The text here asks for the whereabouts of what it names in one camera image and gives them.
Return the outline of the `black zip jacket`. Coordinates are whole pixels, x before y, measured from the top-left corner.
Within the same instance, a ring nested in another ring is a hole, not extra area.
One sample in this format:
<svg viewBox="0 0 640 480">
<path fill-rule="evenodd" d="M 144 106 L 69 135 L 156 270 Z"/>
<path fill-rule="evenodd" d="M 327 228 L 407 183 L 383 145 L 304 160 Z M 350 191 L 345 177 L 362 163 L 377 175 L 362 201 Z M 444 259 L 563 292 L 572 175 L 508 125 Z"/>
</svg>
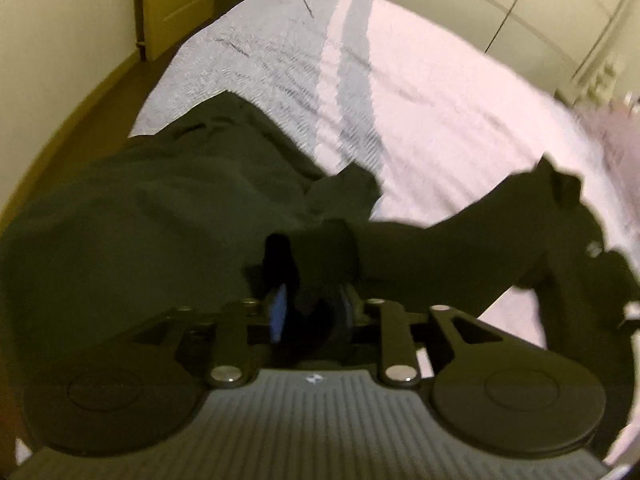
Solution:
<svg viewBox="0 0 640 480">
<path fill-rule="evenodd" d="M 252 297 L 243 270 L 262 261 L 275 232 L 292 240 L 295 258 L 285 333 L 316 358 L 345 314 L 331 219 L 355 235 L 361 297 L 479 315 L 528 284 L 580 192 L 576 177 L 541 159 L 429 228 L 375 221 L 373 174 L 357 164 L 326 174 L 259 108 L 223 93 L 35 200 L 4 231 L 10 374 L 28 384 L 165 311 L 212 313 Z"/>
</svg>

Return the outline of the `cream wardrobe with panel doors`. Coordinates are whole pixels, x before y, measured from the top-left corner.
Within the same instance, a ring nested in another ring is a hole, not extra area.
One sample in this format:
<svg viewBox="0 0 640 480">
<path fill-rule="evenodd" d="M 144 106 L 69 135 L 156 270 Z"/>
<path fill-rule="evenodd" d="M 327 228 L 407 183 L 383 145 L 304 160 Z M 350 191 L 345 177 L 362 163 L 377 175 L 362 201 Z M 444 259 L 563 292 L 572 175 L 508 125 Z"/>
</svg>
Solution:
<svg viewBox="0 0 640 480">
<path fill-rule="evenodd" d="M 451 30 L 549 93 L 600 60 L 632 0 L 387 0 Z"/>
</svg>

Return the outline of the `pink pillow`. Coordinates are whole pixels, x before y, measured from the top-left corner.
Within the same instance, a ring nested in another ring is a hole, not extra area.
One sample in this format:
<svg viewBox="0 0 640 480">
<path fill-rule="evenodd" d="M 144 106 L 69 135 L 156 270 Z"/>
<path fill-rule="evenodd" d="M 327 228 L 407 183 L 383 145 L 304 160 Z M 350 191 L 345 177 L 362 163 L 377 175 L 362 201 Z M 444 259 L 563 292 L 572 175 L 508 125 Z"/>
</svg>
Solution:
<svg viewBox="0 0 640 480">
<path fill-rule="evenodd" d="M 577 118 L 612 169 L 639 169 L 639 115 L 624 104 L 583 105 Z"/>
</svg>

